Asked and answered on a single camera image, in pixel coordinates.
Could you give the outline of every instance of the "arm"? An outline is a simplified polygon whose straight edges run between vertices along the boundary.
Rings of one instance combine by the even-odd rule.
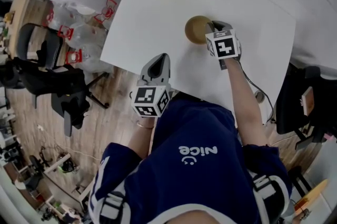
[[[135,151],[142,159],[145,159],[148,155],[153,127],[153,117],[141,118],[137,130],[134,132],[127,145],[128,148]]]
[[[234,113],[242,143],[265,146],[268,140],[264,134],[260,108],[241,66],[232,58],[226,59],[225,63],[231,81]]]
[[[293,219],[292,224],[300,224],[303,217],[304,217],[304,213],[301,212],[298,216],[296,216],[296,217]]]

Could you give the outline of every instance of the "navy blue shirt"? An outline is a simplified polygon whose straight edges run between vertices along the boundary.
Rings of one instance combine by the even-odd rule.
[[[165,223],[191,210],[204,210],[220,223],[260,223],[247,169],[279,176],[290,195],[276,147],[242,147],[232,113],[219,105],[173,100],[158,120],[152,153],[145,160],[119,144],[105,149],[90,214],[94,223],[100,213],[109,218],[104,200],[126,178],[130,223]]]

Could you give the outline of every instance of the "black and white marker cube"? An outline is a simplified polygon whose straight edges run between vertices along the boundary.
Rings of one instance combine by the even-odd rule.
[[[233,58],[239,55],[233,29],[208,33],[206,41],[211,55],[217,59]]]
[[[169,86],[137,86],[131,105],[141,117],[160,117],[170,101],[169,90]]]

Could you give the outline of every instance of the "smiley logo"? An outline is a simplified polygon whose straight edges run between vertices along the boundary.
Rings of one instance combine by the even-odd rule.
[[[192,159],[193,161],[190,160],[190,165],[194,165],[196,163],[196,158],[194,157],[189,157],[189,156],[186,156],[186,157],[183,157],[181,161],[184,162],[184,164],[189,164],[186,159]]]

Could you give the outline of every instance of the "orange object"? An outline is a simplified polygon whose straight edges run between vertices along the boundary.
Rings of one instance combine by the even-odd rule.
[[[6,13],[4,16],[4,22],[11,24],[13,22],[14,12]]]
[[[116,11],[117,2],[114,0],[106,0],[106,6],[103,7],[102,13],[94,16],[99,23],[109,19]]]
[[[323,180],[316,187],[310,190],[301,200],[297,202],[295,205],[295,214],[299,215],[302,210],[308,208],[321,194],[321,192],[325,189],[328,184],[328,180]]]
[[[315,102],[314,102],[314,90],[312,87],[309,87],[305,93],[302,95],[302,105],[303,105],[303,112],[306,116],[308,116],[312,110],[314,109]]]
[[[65,63],[72,64],[77,62],[82,62],[82,49],[79,49],[78,51],[67,52],[65,57]]]
[[[73,28],[69,28],[67,26],[61,25],[60,29],[58,30],[57,35],[58,37],[68,38],[68,40],[70,40],[73,37],[73,33],[74,33]]]

